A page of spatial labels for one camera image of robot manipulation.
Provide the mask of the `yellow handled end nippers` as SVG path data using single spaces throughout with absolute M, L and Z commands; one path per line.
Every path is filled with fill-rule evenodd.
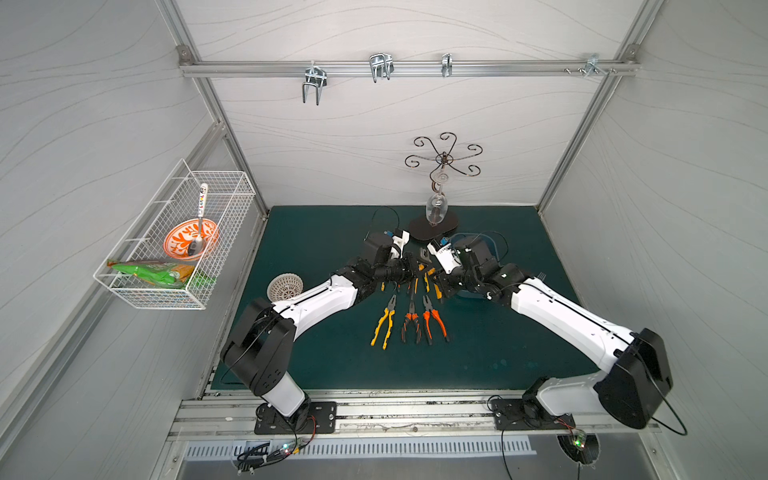
M 436 268 L 432 264 L 429 251 L 424 247 L 419 249 L 419 265 L 419 270 L 423 273 L 424 276 L 425 288 L 427 291 L 429 291 L 430 282 L 434 280 L 434 275 L 436 274 Z M 433 283 L 433 290 L 435 291 L 435 296 L 438 301 L 443 302 L 443 293 L 436 283 Z

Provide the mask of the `deli yellow long nose pliers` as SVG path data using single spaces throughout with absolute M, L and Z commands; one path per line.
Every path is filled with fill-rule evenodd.
M 389 301 L 387 306 L 384 309 L 384 313 L 382 317 L 379 319 L 376 329 L 374 330 L 374 337 L 370 342 L 371 346 L 375 346 L 377 339 L 379 337 L 382 337 L 382 345 L 381 348 L 383 350 L 386 350 L 389 343 L 389 338 L 391 336 L 392 328 L 393 328 L 393 317 L 395 314 L 395 307 L 397 302 L 397 295 L 393 294 Z

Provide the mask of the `orange striped black pliers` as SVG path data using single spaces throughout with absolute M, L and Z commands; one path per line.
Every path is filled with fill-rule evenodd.
M 407 342 L 407 333 L 409 332 L 410 328 L 412 328 L 412 330 L 415 332 L 415 343 L 419 344 L 422 339 L 422 331 L 419 315 L 416 313 L 415 302 L 413 300 L 409 301 L 408 310 L 405 315 L 403 326 L 401 328 L 401 341 L 403 343 Z

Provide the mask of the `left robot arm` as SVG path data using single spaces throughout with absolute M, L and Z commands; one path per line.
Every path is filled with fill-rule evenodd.
M 309 395 L 287 372 L 295 341 L 337 312 L 360 304 L 382 283 L 413 278 L 416 260 L 405 251 L 410 233 L 374 232 L 363 251 L 324 283 L 288 300 L 250 302 L 220 353 L 225 372 L 273 407 L 290 428 L 299 430 L 310 415 Z

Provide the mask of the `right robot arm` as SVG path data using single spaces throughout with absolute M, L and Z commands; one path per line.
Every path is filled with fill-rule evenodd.
M 513 263 L 501 264 L 478 236 L 432 241 L 435 283 L 445 296 L 468 291 L 511 308 L 567 341 L 598 368 L 589 375 L 541 377 L 523 395 L 522 411 L 537 424 L 573 414 L 608 414 L 641 430 L 672 389 L 663 339 L 614 324 L 568 300 Z

